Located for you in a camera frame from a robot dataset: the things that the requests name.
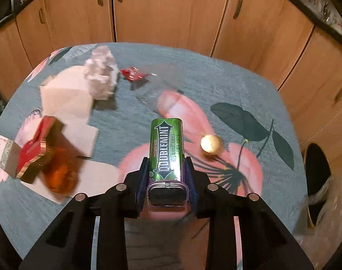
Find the wooden cabinet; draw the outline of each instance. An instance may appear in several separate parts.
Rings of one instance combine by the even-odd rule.
[[[316,27],[279,93],[302,144],[342,108],[342,47]]]
[[[16,21],[12,20],[0,28],[0,91],[7,100],[31,71]]]
[[[43,0],[33,0],[16,17],[18,31],[31,66],[35,68],[54,50]]]
[[[226,0],[114,0],[118,42],[186,48],[210,56]]]
[[[311,139],[301,145],[305,150],[311,142],[317,143],[329,161],[332,173],[342,173],[342,109]]]
[[[249,69],[279,88],[312,28],[288,0],[229,0],[213,57]]]
[[[56,49],[113,41],[110,0],[45,0]]]

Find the round yellow object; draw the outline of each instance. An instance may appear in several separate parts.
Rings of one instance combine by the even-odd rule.
[[[222,141],[215,135],[205,135],[201,139],[201,148],[204,152],[215,155],[222,148]]]

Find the table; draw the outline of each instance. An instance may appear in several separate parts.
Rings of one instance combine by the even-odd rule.
[[[307,193],[305,171],[290,117],[271,82],[231,63],[182,49],[132,43],[106,45],[119,68],[159,63],[183,68],[183,96],[163,116],[179,116],[183,120],[188,138],[186,152],[192,155],[197,168],[224,174],[231,165],[237,166],[243,145],[239,171],[232,178],[237,181],[220,180],[220,175],[212,180],[223,181],[229,191],[238,190],[239,194],[250,190],[259,193],[287,228],[294,229],[298,205]],[[25,79],[6,106],[0,117],[0,134],[15,139],[24,119],[32,111],[42,109],[40,83],[67,67],[83,65],[96,46],[74,46],[54,52],[53,59],[38,66],[34,75],[45,65],[32,80]],[[157,117],[160,115],[142,105],[130,83],[121,78],[114,100],[94,103],[89,125],[100,132],[93,160],[118,166],[121,173],[132,171],[132,167],[138,169],[138,159],[148,154],[150,123]],[[202,161],[197,141],[203,133],[213,132],[223,139],[226,150],[220,161],[210,164]],[[0,183],[0,223],[22,258],[62,208],[18,180],[7,178]],[[179,251],[195,254],[191,253],[192,246],[185,244],[197,242],[200,247],[202,243],[191,233],[198,231],[199,225],[192,216],[176,224],[127,220],[130,270],[188,269],[187,262],[181,263]],[[187,235],[189,241],[181,242]]]

